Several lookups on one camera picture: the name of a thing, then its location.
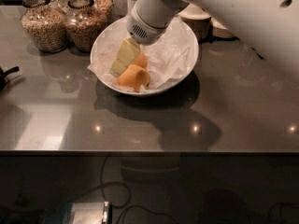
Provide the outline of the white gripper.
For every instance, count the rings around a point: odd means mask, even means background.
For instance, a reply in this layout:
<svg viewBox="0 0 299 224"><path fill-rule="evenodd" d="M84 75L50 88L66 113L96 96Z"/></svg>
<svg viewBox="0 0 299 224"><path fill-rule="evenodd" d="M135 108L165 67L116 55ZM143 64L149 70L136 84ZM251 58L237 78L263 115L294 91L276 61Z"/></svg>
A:
<svg viewBox="0 0 299 224"><path fill-rule="evenodd" d="M109 69L110 74L119 77L139 55L139 44L154 44L173 18L187 5L188 3L181 0L136 0L126 25L131 37L121 42Z"/></svg>

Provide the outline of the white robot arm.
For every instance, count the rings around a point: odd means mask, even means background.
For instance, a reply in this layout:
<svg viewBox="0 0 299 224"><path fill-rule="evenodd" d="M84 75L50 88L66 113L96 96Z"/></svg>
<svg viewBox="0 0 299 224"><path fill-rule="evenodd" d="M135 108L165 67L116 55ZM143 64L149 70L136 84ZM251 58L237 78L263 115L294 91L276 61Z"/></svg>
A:
<svg viewBox="0 0 299 224"><path fill-rule="evenodd" d="M293 81L299 80L299 0L136 0L129 35L155 43L187 5L202 8Z"/></svg>

